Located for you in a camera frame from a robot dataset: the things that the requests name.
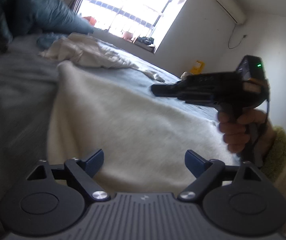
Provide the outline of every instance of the circular pad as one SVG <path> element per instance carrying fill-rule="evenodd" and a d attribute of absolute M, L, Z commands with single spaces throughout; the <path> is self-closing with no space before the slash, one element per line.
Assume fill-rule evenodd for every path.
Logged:
<path fill-rule="evenodd" d="M 59 200 L 52 194 L 40 192 L 26 196 L 21 201 L 21 208 L 34 215 L 46 214 L 54 210 Z"/>
<path fill-rule="evenodd" d="M 239 213 L 255 215 L 266 208 L 265 200 L 253 193 L 239 193 L 230 198 L 230 206 Z"/>
<path fill-rule="evenodd" d="M 203 199 L 203 210 L 219 228 L 246 237 L 276 232 L 286 221 L 286 200 L 281 193 L 253 180 L 212 190 Z"/>

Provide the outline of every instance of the black cable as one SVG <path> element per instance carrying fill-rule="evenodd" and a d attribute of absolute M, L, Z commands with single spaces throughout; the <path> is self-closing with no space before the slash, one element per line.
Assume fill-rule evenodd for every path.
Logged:
<path fill-rule="evenodd" d="M 230 47 L 230 39 L 232 38 L 232 36 L 233 36 L 233 34 L 234 34 L 235 28 L 236 28 L 236 24 L 234 25 L 232 34 L 230 35 L 230 38 L 229 38 L 229 40 L 228 40 L 228 48 L 229 48 L 229 49 L 235 49 L 236 47 L 238 47 L 238 46 L 241 44 L 241 42 L 243 41 L 243 39 L 246 37 L 246 35 L 243 35 L 243 37 L 242 37 L 242 39 L 240 40 L 240 42 L 239 42 L 235 47 L 232 47 L 232 48 L 231 48 L 231 47 Z"/>
<path fill-rule="evenodd" d="M 270 112 L 270 96 L 268 95 L 268 98 L 267 98 L 267 112 L 266 112 L 265 121 L 258 128 L 258 136 L 257 136 L 255 142 L 252 145 L 252 150 L 251 151 L 254 150 L 254 147 L 256 146 L 257 142 L 262 137 L 262 135 L 266 132 L 266 126 L 267 126 L 267 122 L 268 122 L 269 112 Z"/>

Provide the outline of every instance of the air conditioner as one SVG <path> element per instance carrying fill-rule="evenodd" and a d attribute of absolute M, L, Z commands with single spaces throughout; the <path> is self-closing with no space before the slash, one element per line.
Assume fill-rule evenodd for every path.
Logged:
<path fill-rule="evenodd" d="M 215 0 L 236 24 L 242 24 L 246 15 L 235 0 Z"/>

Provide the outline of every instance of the fingers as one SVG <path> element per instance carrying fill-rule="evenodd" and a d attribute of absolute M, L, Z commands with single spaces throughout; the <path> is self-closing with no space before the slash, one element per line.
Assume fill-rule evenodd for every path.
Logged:
<path fill-rule="evenodd" d="M 223 141 L 227 144 L 246 144 L 249 142 L 250 135 L 245 133 L 238 133 L 223 136 Z"/>
<path fill-rule="evenodd" d="M 220 123 L 218 129 L 225 134 L 245 133 L 246 127 L 239 123 Z"/>
<path fill-rule="evenodd" d="M 229 144 L 227 146 L 227 149 L 231 153 L 240 153 L 245 147 L 245 144 Z"/>
<path fill-rule="evenodd" d="M 227 123 L 230 120 L 230 117 L 228 116 L 228 114 L 224 112 L 218 112 L 217 118 L 220 123 Z"/>
<path fill-rule="evenodd" d="M 249 109 L 237 119 L 237 122 L 239 124 L 250 124 L 252 122 L 264 123 L 265 118 L 266 114 L 264 112 L 255 109 Z"/>

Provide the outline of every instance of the green sleeve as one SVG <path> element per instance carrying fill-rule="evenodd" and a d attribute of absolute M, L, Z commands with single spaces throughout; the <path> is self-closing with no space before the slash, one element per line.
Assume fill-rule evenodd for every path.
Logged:
<path fill-rule="evenodd" d="M 286 133 L 283 128 L 275 127 L 276 138 L 268 153 L 261 171 L 275 182 L 286 165 Z"/>

